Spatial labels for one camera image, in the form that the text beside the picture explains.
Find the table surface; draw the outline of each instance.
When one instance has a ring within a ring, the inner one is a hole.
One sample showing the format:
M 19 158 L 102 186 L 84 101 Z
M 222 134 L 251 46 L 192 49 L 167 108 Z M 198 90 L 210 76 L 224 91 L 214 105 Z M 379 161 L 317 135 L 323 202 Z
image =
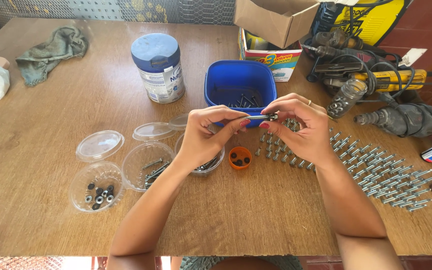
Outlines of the table surface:
M 79 27 L 90 43 L 84 58 L 63 60 L 44 83 L 24 86 L 15 59 L 46 40 L 62 25 Z M 181 48 L 187 92 L 177 102 L 160 105 L 147 98 L 130 46 L 149 33 L 166 33 Z M 126 142 L 107 160 L 122 164 L 141 142 L 135 127 L 167 122 L 192 109 L 205 108 L 207 67 L 237 59 L 235 26 L 159 24 L 14 18 L 0 30 L 0 56 L 9 60 L 11 87 L 0 101 L 0 256 L 105 256 L 117 226 L 142 193 L 128 190 L 115 207 L 94 214 L 77 213 L 68 202 L 74 175 L 87 166 L 75 149 L 87 135 L 116 130 Z M 330 97 L 318 83 L 305 80 L 312 62 L 301 56 L 287 83 L 276 83 L 278 96 L 291 92 L 326 105 Z M 383 104 L 356 106 L 350 115 Z M 346 116 L 331 122 L 342 138 L 372 143 L 406 158 L 405 165 L 432 169 L 418 153 L 430 145 L 399 138 L 375 126 L 358 126 Z M 233 136 L 229 150 L 261 145 L 263 130 Z M 170 147 L 181 132 L 163 142 Z M 431 198 L 426 193 L 420 198 Z M 432 255 L 432 201 L 413 213 L 372 198 L 399 255 Z M 287 163 L 255 157 L 249 169 L 228 162 L 205 178 L 188 177 L 161 235 L 157 255 L 337 255 L 335 236 L 323 206 L 315 173 Z

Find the gray cloth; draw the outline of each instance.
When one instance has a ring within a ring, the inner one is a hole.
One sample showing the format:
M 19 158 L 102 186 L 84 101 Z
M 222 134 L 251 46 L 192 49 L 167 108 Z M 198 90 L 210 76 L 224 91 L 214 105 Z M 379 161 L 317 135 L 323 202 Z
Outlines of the gray cloth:
M 227 258 L 229 257 L 183 257 L 179 270 L 209 270 Z M 258 256 L 258 258 L 272 263 L 280 270 L 303 270 L 300 260 L 296 256 Z
M 16 59 L 24 78 L 24 84 L 33 87 L 46 81 L 48 72 L 53 70 L 63 59 L 74 56 L 83 57 L 88 42 L 81 30 L 73 26 L 56 28 L 43 43 L 25 51 Z

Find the woman's left hand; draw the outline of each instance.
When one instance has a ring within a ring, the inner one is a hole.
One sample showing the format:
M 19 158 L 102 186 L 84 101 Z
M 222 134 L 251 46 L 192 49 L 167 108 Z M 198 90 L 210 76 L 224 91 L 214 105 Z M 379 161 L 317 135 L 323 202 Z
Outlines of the woman's left hand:
M 188 125 L 183 143 L 176 159 L 181 159 L 194 170 L 212 160 L 224 147 L 226 142 L 250 123 L 241 118 L 249 114 L 232 110 L 224 105 L 194 109 L 189 112 Z M 216 134 L 208 130 L 212 123 L 222 122 L 225 126 Z

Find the rag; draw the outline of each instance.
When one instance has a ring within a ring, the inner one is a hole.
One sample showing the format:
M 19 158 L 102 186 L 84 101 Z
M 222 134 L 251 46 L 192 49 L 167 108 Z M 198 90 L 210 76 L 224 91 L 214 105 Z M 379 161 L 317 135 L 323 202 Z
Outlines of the rag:
M 81 30 L 74 26 L 61 26 L 45 42 L 25 51 L 16 59 L 16 63 L 24 84 L 33 87 L 46 81 L 48 72 L 61 60 L 75 56 L 82 58 L 87 49 L 88 42 Z

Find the red nail polish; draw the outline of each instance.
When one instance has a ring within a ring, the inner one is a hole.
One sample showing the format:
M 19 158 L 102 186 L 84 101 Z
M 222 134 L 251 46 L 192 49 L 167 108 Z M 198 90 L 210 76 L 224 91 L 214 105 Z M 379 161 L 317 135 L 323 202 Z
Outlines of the red nail polish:
M 259 127 L 262 127 L 262 128 L 268 129 L 268 128 L 269 128 L 269 124 L 263 122 L 263 123 L 259 124 Z
M 243 126 L 246 126 L 247 124 L 249 124 L 251 122 L 251 120 L 249 120 L 249 119 L 244 119 L 243 121 L 241 121 L 240 123 L 239 123 L 239 125 L 241 126 L 241 127 L 243 127 Z

